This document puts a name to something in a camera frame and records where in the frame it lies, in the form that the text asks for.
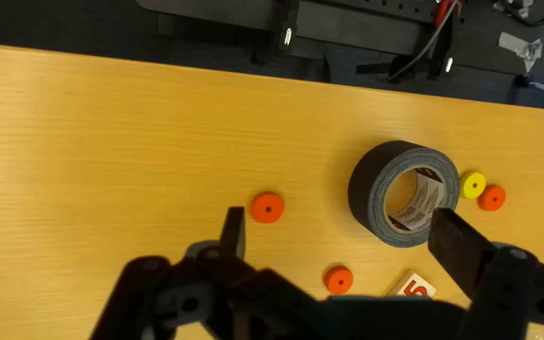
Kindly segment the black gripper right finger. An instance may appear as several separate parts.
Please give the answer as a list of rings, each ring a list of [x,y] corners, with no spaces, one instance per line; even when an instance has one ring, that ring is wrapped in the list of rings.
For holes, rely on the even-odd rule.
[[[467,297],[495,256],[495,246],[450,209],[433,214],[427,248]]]

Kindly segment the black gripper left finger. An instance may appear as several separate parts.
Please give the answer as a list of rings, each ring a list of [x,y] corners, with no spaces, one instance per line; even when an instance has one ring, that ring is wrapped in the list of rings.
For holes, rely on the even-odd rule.
[[[220,243],[235,258],[246,256],[246,212],[240,207],[227,211]]]

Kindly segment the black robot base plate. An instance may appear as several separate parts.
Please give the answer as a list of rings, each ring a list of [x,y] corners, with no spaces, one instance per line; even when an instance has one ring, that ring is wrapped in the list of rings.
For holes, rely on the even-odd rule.
[[[456,12],[456,0],[137,0],[189,20],[276,33],[297,41],[416,56]]]

